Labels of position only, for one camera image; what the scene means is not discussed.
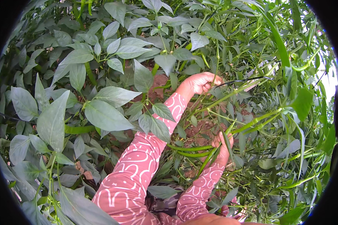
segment finger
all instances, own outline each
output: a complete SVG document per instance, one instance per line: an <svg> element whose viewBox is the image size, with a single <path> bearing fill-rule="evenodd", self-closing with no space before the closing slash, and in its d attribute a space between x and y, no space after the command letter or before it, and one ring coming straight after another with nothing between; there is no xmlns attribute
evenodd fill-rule
<svg viewBox="0 0 338 225"><path fill-rule="evenodd" d="M206 84L203 86L203 91L204 91L204 92L208 92L208 91L210 90L210 88L211 88L210 83L206 83Z"/></svg>
<svg viewBox="0 0 338 225"><path fill-rule="evenodd" d="M215 147L215 148L219 147L219 140L218 140L217 136L213 138L213 145L212 146Z"/></svg>
<svg viewBox="0 0 338 225"><path fill-rule="evenodd" d="M220 138L220 141L222 142L223 147L227 149L227 145L225 144L225 140L224 140L224 136L222 132L219 133L219 138Z"/></svg>
<svg viewBox="0 0 338 225"><path fill-rule="evenodd" d="M212 82L214 79L215 74L209 73L209 72L204 72L203 73L203 78L205 79L205 81L207 82ZM215 81L214 84L216 85L220 85L223 82L223 79L219 76L215 76Z"/></svg>
<svg viewBox="0 0 338 225"><path fill-rule="evenodd" d="M233 138L232 134L228 134L228 137L230 137L230 138L229 138L230 148L233 148L234 138Z"/></svg>

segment left hand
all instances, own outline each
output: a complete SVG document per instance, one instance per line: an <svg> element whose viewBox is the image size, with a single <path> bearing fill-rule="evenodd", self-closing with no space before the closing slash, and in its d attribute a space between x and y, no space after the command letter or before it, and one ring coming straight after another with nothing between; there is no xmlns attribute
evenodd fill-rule
<svg viewBox="0 0 338 225"><path fill-rule="evenodd" d="M214 76L214 74L209 72L194 74L186 78L183 85L185 85L187 89L190 89L193 94L202 94L210 90ZM219 76L215 76L214 84L220 85L221 83L223 83L223 79Z"/></svg>
<svg viewBox="0 0 338 225"><path fill-rule="evenodd" d="M220 132L217 136L213 138L212 146L214 148L217 148L219 147L220 142L222 143L222 145L220 147L220 152L215 162L218 164L221 164L222 166L226 166L228 163L228 159L229 159L229 151L228 151L227 146L225 145L224 136L222 132ZM229 143L230 143L230 148L233 148L233 144L234 144L233 136L229 138Z"/></svg>

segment pink patterned shirt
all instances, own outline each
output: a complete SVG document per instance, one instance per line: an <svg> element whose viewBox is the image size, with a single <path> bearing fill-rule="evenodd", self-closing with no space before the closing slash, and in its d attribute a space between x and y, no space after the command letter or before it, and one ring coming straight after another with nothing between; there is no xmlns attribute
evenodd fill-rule
<svg viewBox="0 0 338 225"><path fill-rule="evenodd" d="M153 115L156 119L163 120L170 134L186 108L185 102L180 94L174 93L164 103L176 122ZM137 132L130 146L120 157L113 173L101 183L93 202L120 224L126 225L177 225L198 216L209 215L205 203L224 170L224 166L216 163L204 169L193 185L180 196L176 212L179 219L165 213L154 215L144 205L146 190L158 170L160 155L166 144L152 133L146 135Z"/></svg>

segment foliage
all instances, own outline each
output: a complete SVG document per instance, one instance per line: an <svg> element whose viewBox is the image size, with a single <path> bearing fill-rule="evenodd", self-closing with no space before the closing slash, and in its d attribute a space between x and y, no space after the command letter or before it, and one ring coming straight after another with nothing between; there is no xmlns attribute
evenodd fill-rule
<svg viewBox="0 0 338 225"><path fill-rule="evenodd" d="M212 213L236 196L229 214L293 224L318 201L336 140L333 103L325 103L321 81L313 83L336 62L313 12L297 0L166 2L43 0L23 12L1 59L0 166L33 224L116 224L88 199L106 176L103 166L114 166L131 142L130 129L153 132L171 148L152 185L189 187L187 168L216 157L186 134L203 121L214 124L212 134L223 123L238 139L230 150L235 168L215 189L228 197L210 201ZM145 61L155 62L152 71ZM148 97L153 75L170 78L158 87L167 98L201 71L228 81L265 77L195 95L169 137L151 116L173 120L165 99ZM209 138L204 132L194 137ZM198 150L207 152L190 153ZM204 163L202 155L209 155ZM158 187L149 191L171 192Z"/></svg>

